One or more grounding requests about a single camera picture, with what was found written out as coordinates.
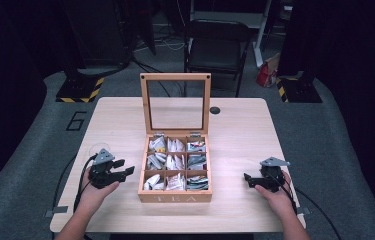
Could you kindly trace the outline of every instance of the black chair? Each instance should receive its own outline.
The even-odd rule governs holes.
[[[231,74],[233,79],[225,83],[212,75],[212,89],[238,97],[251,37],[243,23],[192,20],[184,29],[184,72]]]

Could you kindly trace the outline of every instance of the gray carpet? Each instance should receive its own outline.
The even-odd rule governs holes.
[[[270,38],[264,58],[279,51],[282,39]],[[147,49],[135,52],[138,60],[164,72],[182,72],[182,50],[158,46],[157,55]],[[103,69],[90,70],[99,72]],[[98,98],[141,96],[139,73],[131,63],[106,77]],[[329,216],[343,239],[375,239],[375,201],[360,171],[343,118],[330,91],[319,81],[315,86],[322,104],[283,103],[275,86],[256,84],[258,70],[250,51],[240,97],[264,98],[287,161],[292,163],[295,186],[311,197]],[[29,132],[0,173],[0,239],[51,239],[50,209],[59,176],[77,153],[97,100],[93,103],[57,103],[55,95],[65,80],[56,73],[44,81],[48,88],[43,108]],[[233,96],[213,92],[213,96]],[[72,115],[85,118],[80,131],[65,131]],[[321,212],[302,195],[300,204],[313,213],[305,217],[313,239],[336,239]],[[90,234],[107,239],[107,234]],[[255,239],[281,239],[281,233],[255,234]]]

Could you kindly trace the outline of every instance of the wooden table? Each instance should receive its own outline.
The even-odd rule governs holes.
[[[59,201],[59,206],[69,206],[68,212],[56,213],[50,229],[59,232],[72,216],[82,168],[94,154],[89,151],[97,144],[106,143],[116,159],[125,159],[124,167],[135,166],[136,169],[105,199],[87,232],[282,231],[281,222],[268,202],[256,190],[250,189],[243,177],[243,173],[259,177],[259,162],[268,157],[284,159],[266,102],[257,98],[211,98],[210,106],[221,109],[218,115],[209,116],[213,185],[210,203],[140,202],[137,191],[146,139],[142,98],[106,97],[97,103]],[[305,226],[303,216],[298,217]]]

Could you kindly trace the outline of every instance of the yellow and black tape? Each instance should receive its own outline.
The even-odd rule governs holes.
[[[99,94],[100,87],[102,86],[104,78],[97,80],[96,85],[94,86],[90,96],[85,98],[73,98],[73,97],[56,97],[56,102],[93,102],[96,99],[96,96]]]
[[[288,80],[297,80],[297,78],[286,78]],[[289,99],[287,98],[286,90],[283,87],[282,81],[280,78],[277,78],[276,80],[278,93],[280,93],[281,101],[283,102],[289,102]]]

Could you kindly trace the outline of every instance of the black cable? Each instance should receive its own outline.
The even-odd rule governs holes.
[[[340,234],[339,232],[337,231],[336,227],[334,226],[333,222],[331,222],[330,218],[327,216],[327,214],[325,214],[325,212],[318,206],[318,204],[316,204],[310,197],[308,197],[308,195],[306,195],[304,192],[302,192],[300,189],[298,189],[297,187],[294,188],[296,190],[296,192],[302,194],[305,198],[307,198],[312,204],[314,204],[314,206],[322,213],[322,215],[324,215],[325,219],[327,219],[328,223],[331,225],[331,227],[333,228],[334,230],[334,233],[336,233],[336,236],[339,240],[341,240],[342,238],[340,237]]]
[[[290,191],[290,193],[287,192],[287,189],[283,186],[283,184],[281,184],[281,183],[277,180],[277,178],[275,178],[274,176],[272,176],[268,171],[266,172],[266,174],[267,174],[268,176],[270,176],[275,182],[277,182],[277,184],[281,187],[281,189],[283,189],[283,191],[287,194],[287,197],[289,197],[290,202],[292,203],[292,208],[293,208],[293,210],[294,210],[294,213],[297,215],[297,207],[296,207],[296,202],[294,201],[294,198],[293,198],[293,192],[291,192],[291,191]]]
[[[93,156],[91,156],[88,160],[87,160],[87,162],[84,164],[84,167],[83,167],[83,169],[82,169],[82,173],[81,173],[81,177],[80,177],[80,182],[79,182],[79,184],[78,184],[78,191],[77,191],[77,195],[76,195],[76,197],[75,197],[75,202],[74,202],[74,210],[73,210],[73,212],[75,212],[75,210],[77,209],[77,207],[78,207],[78,203],[80,202],[80,199],[81,199],[81,193],[84,191],[84,189],[83,190],[81,190],[81,188],[82,188],[82,180],[84,179],[84,174],[85,174],[85,170],[87,169],[87,166],[88,166],[88,164],[91,162],[91,161],[93,161],[95,158],[96,158],[96,156],[97,156],[97,153],[96,154],[94,154]]]
[[[56,186],[56,189],[55,189],[55,193],[54,193],[54,196],[53,196],[53,206],[52,206],[52,211],[53,211],[53,208],[56,206],[56,202],[57,202],[57,194],[59,192],[59,187],[60,187],[60,184],[62,182],[62,179],[63,179],[63,175],[65,175],[65,172],[66,170],[68,169],[69,165],[71,165],[71,163],[75,160],[75,158],[77,157],[77,154],[75,154],[75,156],[73,158],[71,158],[71,161],[69,161],[65,168],[63,169],[62,173],[60,174],[60,177],[59,177],[59,180],[57,182],[57,186]],[[54,232],[52,232],[52,239],[55,238],[55,235],[54,235]]]

